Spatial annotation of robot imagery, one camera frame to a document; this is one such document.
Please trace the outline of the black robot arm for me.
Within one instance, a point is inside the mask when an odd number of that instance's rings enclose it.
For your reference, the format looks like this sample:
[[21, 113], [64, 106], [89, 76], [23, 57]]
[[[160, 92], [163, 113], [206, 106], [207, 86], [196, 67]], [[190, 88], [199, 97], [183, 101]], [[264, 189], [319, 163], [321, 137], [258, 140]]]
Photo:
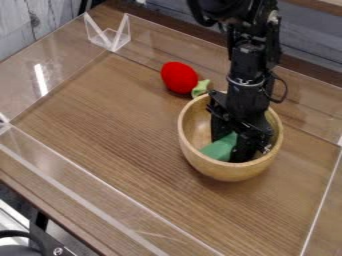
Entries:
[[227, 90], [208, 92], [211, 140], [232, 136], [228, 161], [247, 162], [270, 148], [274, 129], [266, 119], [279, 77], [280, 23], [278, 0], [186, 0], [195, 21], [226, 34], [230, 70]]

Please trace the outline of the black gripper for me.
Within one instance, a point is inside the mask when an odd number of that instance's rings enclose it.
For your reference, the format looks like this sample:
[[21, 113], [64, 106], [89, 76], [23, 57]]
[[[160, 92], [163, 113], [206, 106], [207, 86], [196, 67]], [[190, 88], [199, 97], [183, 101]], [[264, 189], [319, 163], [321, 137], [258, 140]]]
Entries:
[[227, 92], [211, 90], [207, 111], [211, 114], [211, 140], [232, 134], [235, 144], [231, 150], [232, 163], [248, 162], [256, 152], [266, 152], [274, 131], [266, 119], [270, 106], [274, 79], [255, 80], [227, 78]]

